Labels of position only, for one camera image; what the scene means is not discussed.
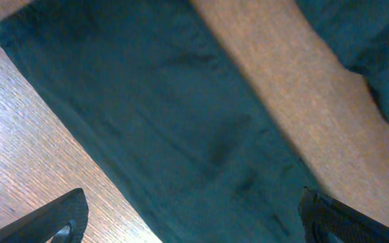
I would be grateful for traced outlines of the black trousers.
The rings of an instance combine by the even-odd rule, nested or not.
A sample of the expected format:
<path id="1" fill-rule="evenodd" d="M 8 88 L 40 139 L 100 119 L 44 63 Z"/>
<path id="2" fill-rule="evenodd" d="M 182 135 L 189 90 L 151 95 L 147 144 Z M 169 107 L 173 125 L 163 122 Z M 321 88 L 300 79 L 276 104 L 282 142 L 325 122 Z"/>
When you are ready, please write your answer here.
<path id="1" fill-rule="evenodd" d="M 389 0 L 33 1 L 0 47 L 164 242 L 389 226 Z"/>

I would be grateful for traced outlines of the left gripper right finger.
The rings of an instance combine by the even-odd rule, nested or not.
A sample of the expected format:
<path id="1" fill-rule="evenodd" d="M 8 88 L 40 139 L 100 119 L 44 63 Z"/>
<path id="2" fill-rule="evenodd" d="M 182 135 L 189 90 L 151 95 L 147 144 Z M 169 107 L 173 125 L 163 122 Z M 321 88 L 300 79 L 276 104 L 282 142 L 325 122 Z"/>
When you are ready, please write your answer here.
<path id="1" fill-rule="evenodd" d="M 389 243 L 389 227 L 309 187 L 299 203 L 306 243 Z"/>

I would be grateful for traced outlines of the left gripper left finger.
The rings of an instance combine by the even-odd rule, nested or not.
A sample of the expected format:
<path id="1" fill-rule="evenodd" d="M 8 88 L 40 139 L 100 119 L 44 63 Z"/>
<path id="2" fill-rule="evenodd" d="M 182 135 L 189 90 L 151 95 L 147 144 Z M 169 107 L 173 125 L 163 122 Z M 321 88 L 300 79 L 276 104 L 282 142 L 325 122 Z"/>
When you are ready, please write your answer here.
<path id="1" fill-rule="evenodd" d="M 0 243 L 81 243 L 88 223 L 84 190 L 73 189 L 0 229 Z"/>

